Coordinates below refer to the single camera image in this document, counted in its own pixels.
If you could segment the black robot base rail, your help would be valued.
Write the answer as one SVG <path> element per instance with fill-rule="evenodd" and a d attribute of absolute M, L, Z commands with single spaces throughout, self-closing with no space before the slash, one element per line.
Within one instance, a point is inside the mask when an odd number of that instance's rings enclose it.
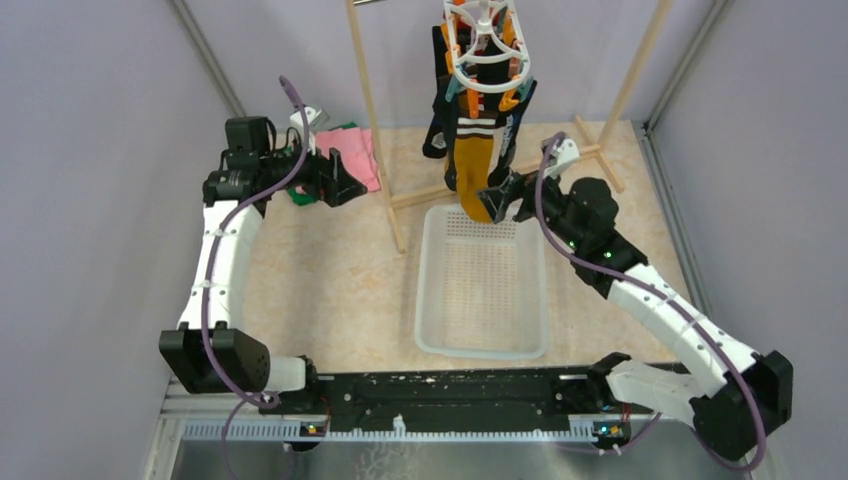
<path fill-rule="evenodd" d="M 594 440 L 648 408 L 602 404 L 586 366 L 311 373 L 268 410 L 298 437 L 359 441 Z"/>

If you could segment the black sock plain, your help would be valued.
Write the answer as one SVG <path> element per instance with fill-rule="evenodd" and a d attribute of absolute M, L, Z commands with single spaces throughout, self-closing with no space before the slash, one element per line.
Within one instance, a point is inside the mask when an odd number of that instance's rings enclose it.
<path fill-rule="evenodd" d="M 422 153 L 427 158 L 442 159 L 445 162 L 448 162 L 450 159 L 449 148 L 451 145 L 445 139 L 444 117 L 447 111 L 445 94 L 450 83 L 450 79 L 452 78 L 452 74 L 448 70 L 450 54 L 448 53 L 448 47 L 440 25 L 431 27 L 431 40 L 434 57 L 436 94 L 432 102 L 433 116 L 422 145 Z"/>

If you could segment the white round clip hanger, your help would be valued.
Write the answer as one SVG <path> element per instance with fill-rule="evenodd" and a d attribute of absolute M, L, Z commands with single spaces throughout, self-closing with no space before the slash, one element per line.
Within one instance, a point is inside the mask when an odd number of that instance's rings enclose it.
<path fill-rule="evenodd" d="M 446 67 L 459 84 L 483 94 L 530 86 L 530 54 L 512 1 L 445 1 L 442 6 Z M 506 78 L 483 82 L 479 69 L 492 66 L 505 66 Z"/>

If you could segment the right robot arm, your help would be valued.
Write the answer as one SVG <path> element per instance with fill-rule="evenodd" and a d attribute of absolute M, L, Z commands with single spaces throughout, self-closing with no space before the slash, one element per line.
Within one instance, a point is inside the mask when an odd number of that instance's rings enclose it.
<path fill-rule="evenodd" d="M 592 366 L 586 385 L 594 409 L 646 407 L 687 425 L 727 461 L 761 452 L 767 437 L 791 419 L 792 363 L 733 338 L 677 293 L 616 230 L 619 205 L 605 181 L 584 177 L 563 191 L 553 178 L 513 173 L 478 197 L 493 222 L 538 221 L 581 281 L 637 320 L 685 369 L 609 354 Z"/>

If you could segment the yellow sock with brown stripes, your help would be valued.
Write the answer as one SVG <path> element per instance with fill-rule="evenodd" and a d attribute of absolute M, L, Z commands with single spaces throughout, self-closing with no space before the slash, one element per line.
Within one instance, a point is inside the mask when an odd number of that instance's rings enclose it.
<path fill-rule="evenodd" d="M 478 223 L 491 222 L 490 214 L 478 197 L 478 191 L 488 187 L 495 126 L 496 120 L 490 118 L 460 115 L 457 119 L 453 145 L 456 192 L 464 212 Z"/>

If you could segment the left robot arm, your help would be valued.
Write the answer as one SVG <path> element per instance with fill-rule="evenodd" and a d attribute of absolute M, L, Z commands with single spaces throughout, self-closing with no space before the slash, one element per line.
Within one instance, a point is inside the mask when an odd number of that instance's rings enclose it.
<path fill-rule="evenodd" d="M 345 168 L 338 150 L 317 147 L 314 127 L 320 116 L 312 108 L 293 113 L 283 145 L 267 117 L 225 123 L 227 146 L 202 184 L 203 235 L 188 301 L 176 327 L 162 331 L 158 342 L 190 394 L 236 393 L 254 402 L 279 396 L 302 414 L 319 404 L 321 388 L 310 360 L 273 358 L 244 332 L 242 319 L 251 250 L 272 196 L 300 188 L 339 207 L 368 192 Z"/>

